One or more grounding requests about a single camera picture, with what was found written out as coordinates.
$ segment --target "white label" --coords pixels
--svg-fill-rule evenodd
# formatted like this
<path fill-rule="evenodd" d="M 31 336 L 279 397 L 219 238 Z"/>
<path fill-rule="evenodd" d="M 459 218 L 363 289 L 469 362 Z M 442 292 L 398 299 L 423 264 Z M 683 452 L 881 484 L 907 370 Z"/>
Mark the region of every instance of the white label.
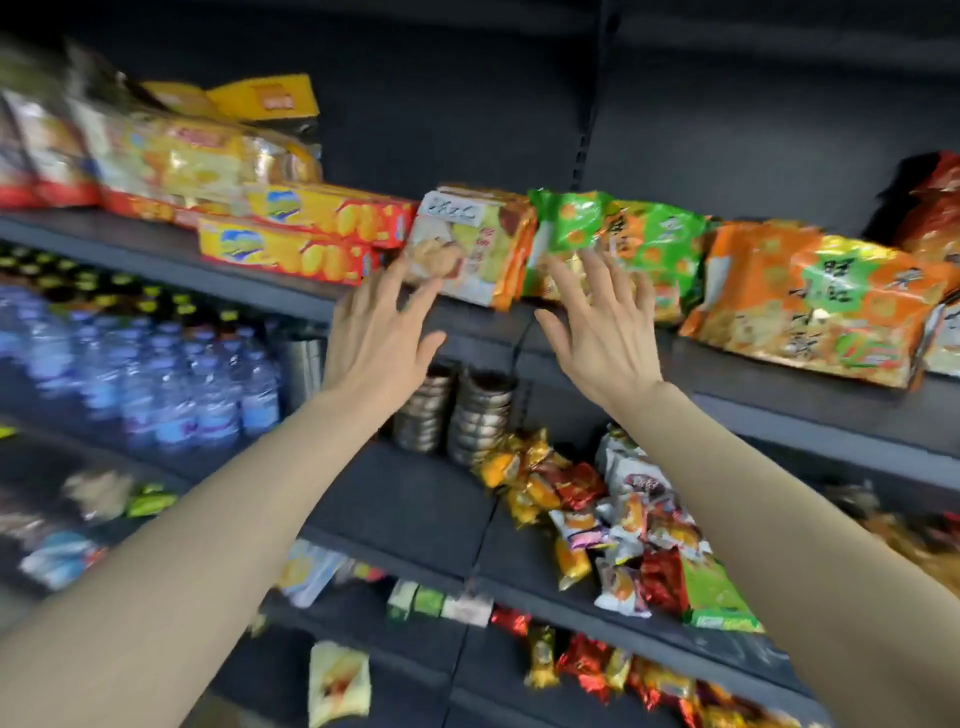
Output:
<path fill-rule="evenodd" d="M 469 225 L 479 228 L 483 224 L 483 216 L 487 206 L 465 197 L 444 195 L 443 192 L 427 192 L 420 203 L 418 214 L 429 215 L 445 220 L 448 223 Z"/>

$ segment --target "orange snack bag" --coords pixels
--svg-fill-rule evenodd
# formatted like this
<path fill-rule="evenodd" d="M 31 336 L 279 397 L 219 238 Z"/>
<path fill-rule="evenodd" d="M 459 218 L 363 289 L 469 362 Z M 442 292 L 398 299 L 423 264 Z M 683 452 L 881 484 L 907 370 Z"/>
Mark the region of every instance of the orange snack bag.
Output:
<path fill-rule="evenodd" d="M 787 366 L 905 388 L 953 273 L 783 222 L 729 223 L 681 334 Z"/>

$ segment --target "right hand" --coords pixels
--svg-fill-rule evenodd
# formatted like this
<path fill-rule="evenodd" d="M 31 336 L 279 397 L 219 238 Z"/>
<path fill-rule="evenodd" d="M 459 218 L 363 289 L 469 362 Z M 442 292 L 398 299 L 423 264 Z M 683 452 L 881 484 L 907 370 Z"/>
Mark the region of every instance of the right hand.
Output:
<path fill-rule="evenodd" d="M 546 309 L 538 309 L 535 316 L 564 374 L 587 399 L 618 420 L 663 382 L 654 336 L 653 285 L 640 276 L 634 294 L 627 272 L 611 257 L 590 249 L 579 255 L 592 303 L 570 269 L 551 256 L 547 270 L 557 284 L 570 328 Z"/>

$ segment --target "forearm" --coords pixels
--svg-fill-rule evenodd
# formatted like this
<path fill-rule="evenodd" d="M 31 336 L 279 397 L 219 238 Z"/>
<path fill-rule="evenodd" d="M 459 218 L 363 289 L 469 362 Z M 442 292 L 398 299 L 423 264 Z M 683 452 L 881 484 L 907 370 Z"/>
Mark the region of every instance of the forearm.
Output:
<path fill-rule="evenodd" d="M 941 701 L 954 694 L 956 597 L 672 385 L 654 386 L 624 411 L 620 424 L 670 478 L 737 588 L 841 726 L 865 724 L 864 691 L 884 719 L 911 684 Z M 929 700 L 912 707 L 936 709 Z"/>
<path fill-rule="evenodd" d="M 4 725 L 179 725 L 379 425 L 356 401 L 318 395 L 11 631 Z"/>

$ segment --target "left hand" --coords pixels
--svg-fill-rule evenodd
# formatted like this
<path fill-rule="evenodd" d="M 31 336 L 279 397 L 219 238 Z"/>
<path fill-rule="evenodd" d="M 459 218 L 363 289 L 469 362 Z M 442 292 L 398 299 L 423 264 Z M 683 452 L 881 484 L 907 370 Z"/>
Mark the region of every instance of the left hand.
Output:
<path fill-rule="evenodd" d="M 409 263 L 405 256 L 378 270 L 348 293 L 333 312 L 327 342 L 324 390 L 372 408 L 378 426 L 423 384 L 427 367 L 446 339 L 434 331 L 420 340 L 423 320 L 443 282 L 424 282 L 402 311 L 396 297 Z"/>

